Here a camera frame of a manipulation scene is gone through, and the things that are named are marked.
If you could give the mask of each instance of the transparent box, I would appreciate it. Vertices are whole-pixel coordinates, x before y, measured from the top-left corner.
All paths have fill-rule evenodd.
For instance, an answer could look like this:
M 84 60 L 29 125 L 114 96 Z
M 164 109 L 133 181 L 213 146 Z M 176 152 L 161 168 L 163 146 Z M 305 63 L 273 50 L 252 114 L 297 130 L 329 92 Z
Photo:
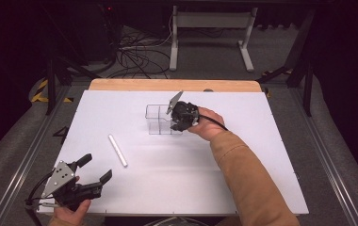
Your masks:
M 182 132 L 171 129 L 174 124 L 171 113 L 167 115 L 168 105 L 147 105 L 146 119 L 150 135 L 182 135 Z

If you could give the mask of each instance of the floor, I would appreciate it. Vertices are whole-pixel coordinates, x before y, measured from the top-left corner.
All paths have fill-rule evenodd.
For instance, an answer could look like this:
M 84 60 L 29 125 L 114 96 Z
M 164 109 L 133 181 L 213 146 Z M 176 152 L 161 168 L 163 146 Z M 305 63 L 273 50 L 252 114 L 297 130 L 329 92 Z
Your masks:
M 169 58 L 161 53 L 142 54 L 153 62 L 146 68 L 152 78 L 255 80 L 262 72 L 273 71 L 284 64 L 297 33 L 295 27 L 255 28 L 248 47 L 255 68 L 253 73 L 246 72 L 236 47 L 243 30 L 182 31 L 175 72 L 159 72 L 169 67 Z M 168 42 L 147 49 L 166 55 L 171 50 Z M 116 63 L 100 75 L 145 78 L 141 73 L 139 69 L 127 72 Z M 331 119 L 319 82 L 314 80 L 312 117 L 309 118 L 301 108 L 302 85 L 288 89 L 287 77 L 280 75 L 262 87 L 268 88 L 269 105 L 310 210 L 310 214 L 298 216 L 301 225 L 358 225 L 358 165 Z M 40 82 L 28 93 L 29 99 Z M 76 75 L 70 87 L 57 86 L 61 102 L 50 116 L 45 116 L 47 103 L 33 103 L 0 141 L 0 225 L 32 224 L 25 213 L 24 200 L 54 166 L 61 148 L 61 137 L 54 137 L 54 133 L 70 126 L 89 84 L 87 77 Z M 73 98 L 73 102 L 63 102 L 65 97 Z M 38 217 L 44 225 L 50 218 Z M 86 221 L 88 225 L 103 225 L 105 220 L 87 216 Z

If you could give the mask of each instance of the white stick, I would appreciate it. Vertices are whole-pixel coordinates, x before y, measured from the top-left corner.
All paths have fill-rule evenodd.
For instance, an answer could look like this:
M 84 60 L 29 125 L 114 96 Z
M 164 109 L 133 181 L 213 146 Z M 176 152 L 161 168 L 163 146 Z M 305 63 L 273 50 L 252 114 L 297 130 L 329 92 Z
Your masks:
M 124 167 L 127 167 L 128 164 L 126 163 L 125 158 L 123 157 L 120 148 L 117 145 L 117 142 L 115 141 L 114 137 L 112 135 L 108 135 L 109 141 L 111 141 L 112 147 L 114 147 L 115 152 L 117 153 L 118 157 L 120 158 L 122 164 Z

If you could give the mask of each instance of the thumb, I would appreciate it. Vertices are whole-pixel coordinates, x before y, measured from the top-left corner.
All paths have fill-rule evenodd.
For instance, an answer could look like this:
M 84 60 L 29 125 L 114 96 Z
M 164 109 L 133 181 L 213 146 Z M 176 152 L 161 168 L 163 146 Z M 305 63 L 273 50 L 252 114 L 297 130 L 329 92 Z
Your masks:
M 83 202 L 81 202 L 79 207 L 75 211 L 74 215 L 83 218 L 88 212 L 90 204 L 91 204 L 90 200 L 84 200 Z

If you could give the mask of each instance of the gray carpet floor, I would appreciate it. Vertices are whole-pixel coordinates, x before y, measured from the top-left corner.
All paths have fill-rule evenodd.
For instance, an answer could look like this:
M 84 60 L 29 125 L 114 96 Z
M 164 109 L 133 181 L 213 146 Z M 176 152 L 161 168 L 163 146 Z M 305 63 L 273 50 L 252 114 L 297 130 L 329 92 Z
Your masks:
M 254 80 L 264 71 L 273 71 L 283 66 L 297 32 L 294 27 L 269 28 L 265 31 L 255 28 L 248 47 L 255 68 L 254 73 L 246 72 L 236 47 L 236 42 L 241 40 L 244 31 L 225 30 L 218 38 L 210 38 L 199 32 L 184 32 L 179 38 L 177 71 L 166 72 L 166 75 L 172 79 Z M 171 51 L 170 48 L 168 43 L 155 47 L 167 55 Z M 169 60 L 159 53 L 150 52 L 147 57 L 163 68 L 169 65 Z M 150 67 L 149 70 L 157 70 L 156 67 Z M 115 64 L 108 71 L 101 73 L 101 76 L 108 77 L 121 68 L 122 66 Z M 133 73 L 125 77 L 130 79 L 132 76 L 142 77 Z M 301 225 L 358 225 L 358 219 L 353 221 L 347 215 L 347 207 L 341 202 L 341 194 L 334 189 L 335 184 L 328 176 L 330 173 L 322 163 L 316 141 L 308 126 L 308 122 L 311 122 L 316 127 L 358 213 L 358 165 L 330 117 L 319 82 L 314 80 L 311 104 L 313 117 L 307 118 L 299 108 L 302 86 L 288 89 L 284 83 L 286 78 L 287 75 L 280 75 L 263 87 L 269 89 L 268 102 L 290 160 L 300 177 L 301 189 L 310 210 L 310 214 L 299 216 Z M 18 185 L 16 196 L 6 198 L 11 201 L 11 205 L 7 206 L 5 214 L 0 218 L 0 225 L 32 225 L 31 219 L 24 211 L 24 199 L 39 179 L 54 166 L 61 148 L 61 137 L 53 137 L 53 134 L 64 126 L 70 126 L 81 95 L 89 84 L 90 81 L 86 77 L 73 78 L 73 85 L 66 95 L 73 97 L 73 102 L 62 103 L 57 109 L 45 131 L 44 141 L 39 144 L 33 164 L 28 166 L 30 171 Z M 36 90 L 38 85 L 39 83 L 34 84 L 33 90 Z M 0 201 L 11 187 L 10 182 L 32 147 L 32 142 L 46 118 L 46 109 L 47 103 L 33 103 L 0 141 Z M 46 225 L 50 217 L 39 215 L 39 218 L 42 224 Z M 86 221 L 88 225 L 102 225 L 104 218 L 87 216 Z

